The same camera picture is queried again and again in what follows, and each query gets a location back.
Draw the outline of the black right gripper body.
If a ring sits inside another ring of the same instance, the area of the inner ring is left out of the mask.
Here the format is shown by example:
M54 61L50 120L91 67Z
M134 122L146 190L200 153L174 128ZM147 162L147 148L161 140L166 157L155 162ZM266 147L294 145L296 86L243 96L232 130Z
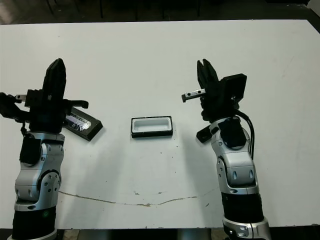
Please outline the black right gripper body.
M236 82L219 81L217 86L200 86L194 91L187 91L181 95L185 103L191 99L200 99L201 116L206 122L213 123L219 119L230 117L239 108L241 101L241 87Z

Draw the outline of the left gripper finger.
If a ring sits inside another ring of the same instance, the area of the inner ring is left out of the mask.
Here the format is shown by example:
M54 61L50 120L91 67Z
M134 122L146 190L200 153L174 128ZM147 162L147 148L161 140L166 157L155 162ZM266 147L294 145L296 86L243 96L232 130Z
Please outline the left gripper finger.
M61 100L64 97L66 87L66 67L64 61L58 58L52 67L53 90L52 96L55 100Z
M54 60L46 69L45 77L43 80L42 91L43 98L50 100L57 91L57 64L58 59Z

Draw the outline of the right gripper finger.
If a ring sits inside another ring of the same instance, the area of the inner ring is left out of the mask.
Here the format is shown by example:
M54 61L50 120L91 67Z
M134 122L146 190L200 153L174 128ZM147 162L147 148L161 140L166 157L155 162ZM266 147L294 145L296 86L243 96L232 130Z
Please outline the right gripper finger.
M207 59L203 59L203 69L206 86L217 86L219 84L217 72Z
M206 86L206 77L204 75L204 66L200 60L197 61L197 80L201 87Z

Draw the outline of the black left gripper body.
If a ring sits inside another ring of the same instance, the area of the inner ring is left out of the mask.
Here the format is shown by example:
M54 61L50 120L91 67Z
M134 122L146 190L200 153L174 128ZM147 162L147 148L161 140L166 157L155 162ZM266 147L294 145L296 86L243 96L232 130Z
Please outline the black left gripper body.
M29 89L25 95L15 95L14 100L16 103L24 102L24 106L29 108L29 111L21 110L16 120L29 123L32 132L59 133L73 107L89 107L88 101L68 100L63 96L54 98L52 94L46 95L42 89Z

